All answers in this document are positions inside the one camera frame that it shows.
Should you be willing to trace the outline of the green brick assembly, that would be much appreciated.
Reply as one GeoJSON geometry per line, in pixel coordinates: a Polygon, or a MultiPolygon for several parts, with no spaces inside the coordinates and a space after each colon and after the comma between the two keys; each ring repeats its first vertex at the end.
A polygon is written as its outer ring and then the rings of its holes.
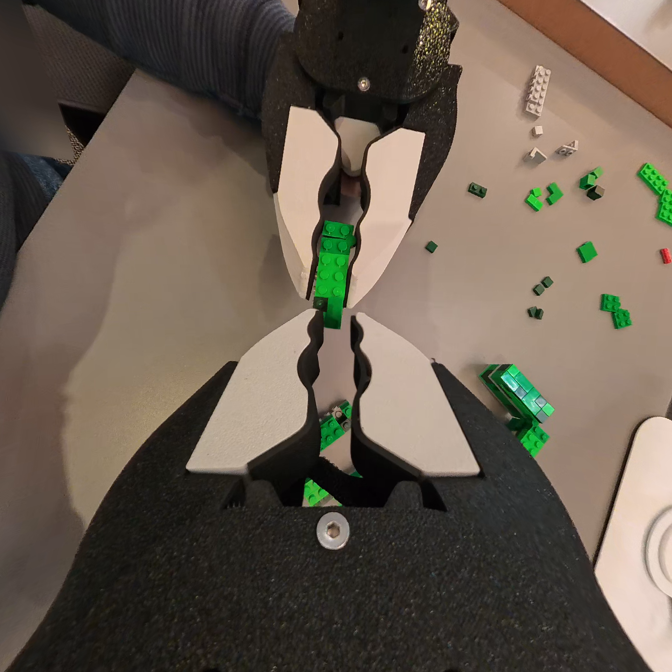
{"type": "Polygon", "coordinates": [[[324,313],[324,327],[340,329],[354,226],[326,220],[315,273],[313,307],[324,313]]]}

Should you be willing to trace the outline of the person's body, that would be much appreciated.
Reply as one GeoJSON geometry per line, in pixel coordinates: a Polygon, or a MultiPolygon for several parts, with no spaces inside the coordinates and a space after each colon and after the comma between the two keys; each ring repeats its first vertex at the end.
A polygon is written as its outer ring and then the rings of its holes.
{"type": "Polygon", "coordinates": [[[1,305],[21,246],[70,171],[52,158],[1,151],[1,305]]]}

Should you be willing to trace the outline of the large green brick plate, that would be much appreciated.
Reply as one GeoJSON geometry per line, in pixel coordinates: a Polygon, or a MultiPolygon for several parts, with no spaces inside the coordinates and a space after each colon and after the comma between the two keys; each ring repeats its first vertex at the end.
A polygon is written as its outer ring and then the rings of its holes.
{"type": "Polygon", "coordinates": [[[644,163],[637,176],[657,196],[656,219],[671,226],[671,187],[667,178],[651,163],[644,163]]]}

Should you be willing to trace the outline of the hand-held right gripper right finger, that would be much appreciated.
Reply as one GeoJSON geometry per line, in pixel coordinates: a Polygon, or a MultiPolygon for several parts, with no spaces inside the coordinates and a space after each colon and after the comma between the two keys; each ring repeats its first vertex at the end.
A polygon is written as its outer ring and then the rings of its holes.
{"type": "Polygon", "coordinates": [[[352,317],[357,393],[352,454],[362,474],[367,457],[420,478],[476,476],[481,469],[443,391],[433,362],[365,313],[352,317]]]}

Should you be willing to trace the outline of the green brick build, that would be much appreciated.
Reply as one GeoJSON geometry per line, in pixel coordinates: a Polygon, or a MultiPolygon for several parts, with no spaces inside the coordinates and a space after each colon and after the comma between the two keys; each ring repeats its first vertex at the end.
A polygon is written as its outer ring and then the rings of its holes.
{"type": "Polygon", "coordinates": [[[478,377],[509,414],[506,427],[535,458],[549,439],[542,424],[553,406],[513,364],[491,364],[478,377]]]}

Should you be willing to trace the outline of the white book stand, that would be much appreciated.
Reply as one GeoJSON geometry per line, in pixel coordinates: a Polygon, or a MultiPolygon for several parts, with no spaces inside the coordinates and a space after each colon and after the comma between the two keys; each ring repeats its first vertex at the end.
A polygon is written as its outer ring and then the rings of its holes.
{"type": "Polygon", "coordinates": [[[637,429],[595,563],[612,611],[653,671],[671,670],[671,420],[637,429]]]}

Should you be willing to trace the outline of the green stepped brick plate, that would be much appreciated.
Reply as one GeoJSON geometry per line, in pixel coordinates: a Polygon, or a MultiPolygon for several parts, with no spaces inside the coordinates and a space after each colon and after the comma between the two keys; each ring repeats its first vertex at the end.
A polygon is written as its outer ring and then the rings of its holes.
{"type": "Polygon", "coordinates": [[[616,295],[603,293],[600,310],[609,313],[614,329],[623,329],[633,324],[629,310],[621,306],[620,297],[616,295]]]}

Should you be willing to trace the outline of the grey fabric chair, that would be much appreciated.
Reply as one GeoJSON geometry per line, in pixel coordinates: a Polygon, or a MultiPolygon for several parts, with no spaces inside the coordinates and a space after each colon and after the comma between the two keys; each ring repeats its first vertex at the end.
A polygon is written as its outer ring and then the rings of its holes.
{"type": "Polygon", "coordinates": [[[24,13],[71,137],[73,165],[134,73],[134,67],[36,4],[24,13]]]}

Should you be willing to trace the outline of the person's left forearm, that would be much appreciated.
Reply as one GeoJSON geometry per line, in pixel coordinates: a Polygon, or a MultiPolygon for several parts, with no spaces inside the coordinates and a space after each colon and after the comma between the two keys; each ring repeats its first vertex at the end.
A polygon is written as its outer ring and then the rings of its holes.
{"type": "Polygon", "coordinates": [[[251,119],[281,36],[281,1],[26,1],[148,74],[251,119]]]}

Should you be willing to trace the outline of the long light grey brick plate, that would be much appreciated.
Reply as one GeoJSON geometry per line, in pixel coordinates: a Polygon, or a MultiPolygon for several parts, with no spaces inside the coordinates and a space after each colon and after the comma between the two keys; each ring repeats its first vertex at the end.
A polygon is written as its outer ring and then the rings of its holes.
{"type": "Polygon", "coordinates": [[[525,112],[537,118],[542,114],[544,101],[548,92],[551,70],[538,64],[530,80],[525,97],[525,112]]]}

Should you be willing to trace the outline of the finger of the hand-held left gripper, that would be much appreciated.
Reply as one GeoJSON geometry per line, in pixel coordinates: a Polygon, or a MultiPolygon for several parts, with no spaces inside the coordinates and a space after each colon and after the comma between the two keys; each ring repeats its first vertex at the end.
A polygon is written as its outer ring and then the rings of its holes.
{"type": "Polygon", "coordinates": [[[353,308],[381,277],[411,225],[409,215],[425,133],[398,128],[366,148],[367,204],[358,224],[359,247],[350,267],[347,306],[353,308]]]}
{"type": "Polygon", "coordinates": [[[325,181],[340,169],[340,137],[320,112],[292,105],[273,193],[281,249],[297,294],[307,299],[325,181]]]}

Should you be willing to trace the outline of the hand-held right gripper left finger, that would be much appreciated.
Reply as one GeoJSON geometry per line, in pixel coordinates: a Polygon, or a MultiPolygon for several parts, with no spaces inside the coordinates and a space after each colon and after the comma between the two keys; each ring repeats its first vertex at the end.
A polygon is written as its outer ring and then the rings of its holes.
{"type": "Polygon", "coordinates": [[[307,475],[321,440],[313,386],[323,337],[323,313],[308,309],[251,347],[234,367],[187,470],[307,475]]]}

